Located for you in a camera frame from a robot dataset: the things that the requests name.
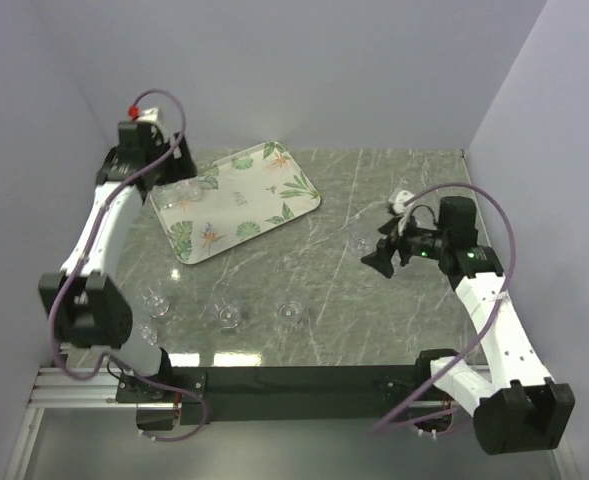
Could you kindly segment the clear glass cup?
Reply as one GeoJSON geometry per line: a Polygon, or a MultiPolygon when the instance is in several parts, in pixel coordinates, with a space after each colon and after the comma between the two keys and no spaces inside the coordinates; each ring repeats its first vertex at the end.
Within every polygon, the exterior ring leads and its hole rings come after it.
{"type": "Polygon", "coordinates": [[[198,177],[181,180],[176,184],[176,195],[179,201],[199,201],[202,193],[203,190],[198,177]]]}
{"type": "Polygon", "coordinates": [[[225,333],[237,331],[244,319],[243,299],[234,294],[218,294],[209,305],[209,315],[214,324],[225,333]]]}
{"type": "Polygon", "coordinates": [[[142,338],[150,345],[156,345],[158,342],[157,328],[152,324],[139,324],[136,330],[141,334],[142,338]]]}
{"type": "Polygon", "coordinates": [[[152,202],[160,210],[175,207],[180,201],[180,198],[179,189],[173,185],[156,186],[152,190],[152,202]]]}
{"type": "Polygon", "coordinates": [[[300,288],[281,289],[274,298],[275,318],[280,327],[295,327],[307,312],[308,295],[300,288]]]}
{"type": "Polygon", "coordinates": [[[160,282],[150,282],[141,289],[141,298],[146,312],[152,318],[164,316],[170,309],[170,300],[160,282]]]}
{"type": "Polygon", "coordinates": [[[349,233],[349,249],[358,258],[371,253],[376,241],[377,237],[367,231],[351,230],[349,233]]]}

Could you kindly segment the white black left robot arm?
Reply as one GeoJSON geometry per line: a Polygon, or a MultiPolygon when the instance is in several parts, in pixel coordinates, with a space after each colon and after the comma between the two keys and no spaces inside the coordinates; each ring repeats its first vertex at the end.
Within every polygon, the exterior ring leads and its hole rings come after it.
{"type": "Polygon", "coordinates": [[[167,400],[175,377],[167,352],[150,345],[133,327],[133,312],[113,277],[128,230],[156,187],[197,175],[182,133],[167,133],[157,108],[134,111],[118,125],[118,143],[95,183],[93,205],[70,256],[55,273],[41,276],[38,290],[48,315],[48,334],[58,368],[59,348],[95,350],[117,363],[151,401],[167,400]]]}

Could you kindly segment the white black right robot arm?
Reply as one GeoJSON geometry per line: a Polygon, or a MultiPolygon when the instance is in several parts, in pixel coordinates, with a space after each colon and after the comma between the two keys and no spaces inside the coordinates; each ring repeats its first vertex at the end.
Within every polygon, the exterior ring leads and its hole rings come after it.
{"type": "Polygon", "coordinates": [[[394,274],[392,259],[437,262],[479,336],[489,375],[472,369],[454,350],[420,353],[414,386],[426,399],[443,392],[473,420],[476,439],[489,455],[556,449],[575,406],[569,384],[556,382],[535,353],[504,286],[506,273],[489,246],[478,242],[475,202],[446,196],[432,228],[418,225],[418,205],[408,191],[389,200],[391,220],[374,252],[362,263],[383,276],[394,274]]]}

